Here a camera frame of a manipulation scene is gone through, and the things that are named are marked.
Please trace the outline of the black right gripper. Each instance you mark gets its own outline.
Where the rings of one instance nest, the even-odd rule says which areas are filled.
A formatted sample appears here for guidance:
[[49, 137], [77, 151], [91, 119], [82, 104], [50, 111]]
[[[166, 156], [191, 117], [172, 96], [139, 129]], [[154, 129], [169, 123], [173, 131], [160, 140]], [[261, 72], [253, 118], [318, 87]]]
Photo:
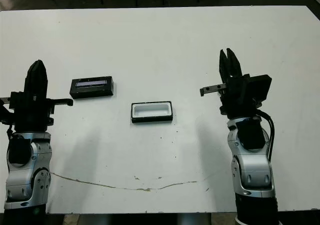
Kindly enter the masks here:
[[256, 112], [255, 102], [251, 97], [246, 98], [249, 91], [247, 85], [252, 81], [252, 77], [249, 74], [243, 75], [235, 53], [230, 48], [226, 51], [227, 55], [223, 49], [219, 53], [219, 74], [223, 83], [200, 88], [200, 96], [218, 92], [221, 101], [220, 114], [227, 116], [229, 120], [253, 117]]

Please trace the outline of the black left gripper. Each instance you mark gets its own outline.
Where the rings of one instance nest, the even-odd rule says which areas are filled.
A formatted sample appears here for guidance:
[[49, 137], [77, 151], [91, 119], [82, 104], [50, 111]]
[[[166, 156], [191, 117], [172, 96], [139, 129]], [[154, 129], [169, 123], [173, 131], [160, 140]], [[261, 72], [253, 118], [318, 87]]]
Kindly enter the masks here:
[[54, 103], [47, 95], [48, 77], [42, 60], [36, 60], [28, 69], [24, 82], [24, 91], [12, 91], [8, 98], [10, 112], [0, 102], [0, 122], [4, 125], [13, 125], [16, 132], [35, 133], [45, 132], [48, 126], [54, 124], [50, 115], [54, 112]]

